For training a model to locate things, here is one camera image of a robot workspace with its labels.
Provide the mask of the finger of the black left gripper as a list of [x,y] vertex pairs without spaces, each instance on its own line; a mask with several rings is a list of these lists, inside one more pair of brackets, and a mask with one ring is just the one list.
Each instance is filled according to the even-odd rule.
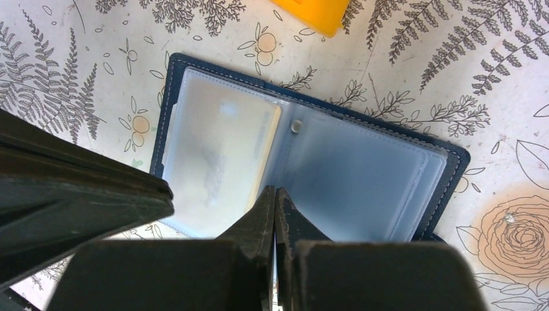
[[174,213],[167,182],[1,112],[1,287]]

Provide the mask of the blue leather card holder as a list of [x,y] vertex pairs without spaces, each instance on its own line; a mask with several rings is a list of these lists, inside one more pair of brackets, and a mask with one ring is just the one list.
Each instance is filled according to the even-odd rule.
[[450,142],[173,53],[150,165],[164,180],[177,105],[194,82],[229,86],[281,107],[257,197],[268,185],[285,188],[334,241],[429,239],[471,160]]

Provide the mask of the gold credit card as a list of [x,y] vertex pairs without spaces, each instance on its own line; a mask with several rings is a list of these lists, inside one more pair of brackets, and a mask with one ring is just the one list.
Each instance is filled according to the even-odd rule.
[[256,199],[282,110],[225,85],[194,82],[181,95],[164,170],[174,192],[169,223],[213,237]]

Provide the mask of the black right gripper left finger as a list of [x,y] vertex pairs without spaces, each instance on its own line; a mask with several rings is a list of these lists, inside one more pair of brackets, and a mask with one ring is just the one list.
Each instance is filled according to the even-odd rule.
[[275,188],[213,239],[105,240],[76,252],[49,310],[272,310]]

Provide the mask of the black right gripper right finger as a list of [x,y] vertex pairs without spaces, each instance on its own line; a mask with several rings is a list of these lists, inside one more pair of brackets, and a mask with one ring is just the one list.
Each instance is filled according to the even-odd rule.
[[284,310],[485,310],[451,246],[334,242],[276,190],[278,301]]

